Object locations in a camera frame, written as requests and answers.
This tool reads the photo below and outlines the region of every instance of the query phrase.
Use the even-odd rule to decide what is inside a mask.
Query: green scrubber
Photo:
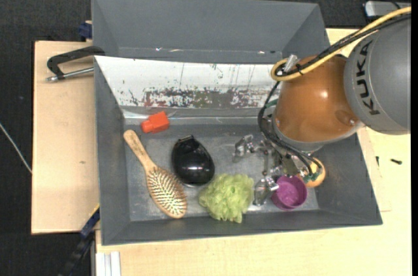
[[[241,223],[254,199],[253,184],[247,175],[218,175],[199,193],[199,204],[214,219]]]

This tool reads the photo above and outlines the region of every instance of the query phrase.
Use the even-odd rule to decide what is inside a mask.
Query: purple cup
[[[308,190],[299,177],[280,176],[276,183],[279,189],[273,193],[271,199],[279,209],[290,211],[306,201]]]

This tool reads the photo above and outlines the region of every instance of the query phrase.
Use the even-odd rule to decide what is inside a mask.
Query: black computer mouse
[[[204,185],[215,174],[215,165],[210,154],[192,135],[175,143],[171,163],[174,173],[189,187]]]

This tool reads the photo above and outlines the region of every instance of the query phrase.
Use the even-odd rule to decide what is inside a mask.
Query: metal clamp
[[[88,46],[87,48],[82,48],[79,50],[67,52],[65,54],[55,55],[49,58],[46,66],[55,74],[55,76],[50,76],[46,81],[58,81],[72,76],[77,76],[80,74],[85,74],[88,72],[93,72],[93,67],[88,69],[76,70],[70,73],[64,73],[59,67],[59,64],[66,63],[68,61],[73,61],[76,59],[88,57],[90,55],[105,55],[105,52],[98,46]]]

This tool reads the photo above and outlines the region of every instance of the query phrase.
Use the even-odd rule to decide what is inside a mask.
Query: paint splatter
[[[219,89],[204,87],[203,89],[178,89],[154,87],[143,90],[140,100],[144,106],[168,108],[258,108],[261,107],[268,94],[264,89]]]

